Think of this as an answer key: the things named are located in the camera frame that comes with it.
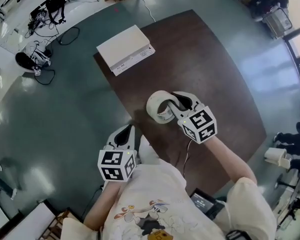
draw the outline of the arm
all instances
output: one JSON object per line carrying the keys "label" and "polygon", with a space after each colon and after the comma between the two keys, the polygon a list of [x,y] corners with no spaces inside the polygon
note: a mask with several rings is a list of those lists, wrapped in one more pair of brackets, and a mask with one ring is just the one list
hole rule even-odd
{"label": "arm", "polygon": [[257,184],[256,176],[249,165],[233,153],[221,140],[213,136],[204,144],[214,154],[234,183],[240,178],[248,178]]}
{"label": "arm", "polygon": [[99,230],[108,217],[111,207],[114,205],[122,182],[110,181],[105,186],[100,197],[86,215],[83,224],[92,230]]}

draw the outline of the brown table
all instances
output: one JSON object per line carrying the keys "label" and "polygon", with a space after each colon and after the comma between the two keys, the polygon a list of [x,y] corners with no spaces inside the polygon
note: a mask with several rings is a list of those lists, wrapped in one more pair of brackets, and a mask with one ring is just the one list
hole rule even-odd
{"label": "brown table", "polygon": [[[193,11],[165,18],[141,29],[155,49],[119,76],[99,53],[94,58],[128,111],[135,126],[158,155],[180,171],[189,141],[173,120],[158,124],[145,106],[158,90],[195,94],[213,112],[218,137],[247,161],[266,138],[266,132],[250,91],[225,48]],[[191,143],[185,168],[187,191],[199,188],[214,194],[229,180],[204,144]]]}

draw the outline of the label on box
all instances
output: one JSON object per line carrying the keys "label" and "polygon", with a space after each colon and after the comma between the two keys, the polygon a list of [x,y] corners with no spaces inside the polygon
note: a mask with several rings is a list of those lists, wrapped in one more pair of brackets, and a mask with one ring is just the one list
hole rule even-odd
{"label": "label on box", "polygon": [[155,53],[155,49],[151,46],[149,46],[149,49],[146,49],[139,54],[137,54],[134,57],[130,57],[126,62],[121,64],[120,66],[114,68],[112,72],[115,76],[120,75],[122,72],[126,71],[127,69],[131,68],[133,65],[137,64],[138,62],[144,60],[145,58],[149,57],[150,55]]}

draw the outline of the white shirt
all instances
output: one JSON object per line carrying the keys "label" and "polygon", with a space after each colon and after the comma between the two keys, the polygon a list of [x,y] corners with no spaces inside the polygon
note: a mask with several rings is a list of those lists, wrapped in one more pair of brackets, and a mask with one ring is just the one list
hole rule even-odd
{"label": "white shirt", "polygon": [[[273,240],[276,219],[250,179],[230,190],[225,208],[214,221],[192,202],[185,180],[171,164],[140,164],[105,221],[102,240],[224,240],[231,230],[246,231],[253,240]],[[97,232],[66,218],[61,240],[96,240]]]}

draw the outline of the floor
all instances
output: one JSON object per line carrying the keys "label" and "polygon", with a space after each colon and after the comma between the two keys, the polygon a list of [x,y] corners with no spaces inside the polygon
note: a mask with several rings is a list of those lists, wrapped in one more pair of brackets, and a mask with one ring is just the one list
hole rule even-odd
{"label": "floor", "polygon": [[[285,44],[273,41],[237,0],[145,1],[156,21],[193,9],[233,59],[267,133],[249,164],[273,205],[281,194],[273,185],[283,170],[266,164],[263,154],[276,132],[295,132],[300,120],[300,81]],[[56,76],[50,86],[21,77],[12,84],[0,103],[0,176],[20,189],[12,202],[0,195],[9,216],[18,209],[28,213],[47,198],[55,208],[71,207],[79,216],[91,206],[103,183],[99,150],[111,132],[130,120],[93,54],[97,45],[133,24],[141,28],[152,22],[142,0],[112,5],[80,22],[80,36],[73,44],[52,44]]]}

